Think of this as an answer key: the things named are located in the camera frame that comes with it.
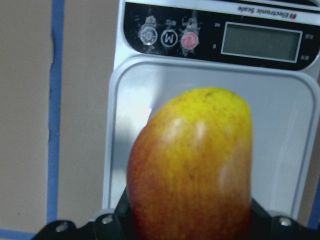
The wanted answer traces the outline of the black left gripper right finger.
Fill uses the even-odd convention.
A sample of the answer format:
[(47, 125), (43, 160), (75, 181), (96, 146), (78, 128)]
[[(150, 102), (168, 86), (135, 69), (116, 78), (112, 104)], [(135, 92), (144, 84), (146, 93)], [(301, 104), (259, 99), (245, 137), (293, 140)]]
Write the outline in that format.
[(310, 229), (294, 219), (271, 216), (255, 199), (251, 200), (250, 240), (318, 240), (320, 228)]

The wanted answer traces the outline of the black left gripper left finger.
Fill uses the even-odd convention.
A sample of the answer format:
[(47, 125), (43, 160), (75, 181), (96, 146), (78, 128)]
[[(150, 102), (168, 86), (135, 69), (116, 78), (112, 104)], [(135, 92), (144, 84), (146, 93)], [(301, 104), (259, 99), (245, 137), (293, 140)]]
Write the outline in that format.
[(55, 220), (44, 226), (34, 240), (136, 240), (127, 191), (112, 213), (105, 213), (82, 227), (69, 220)]

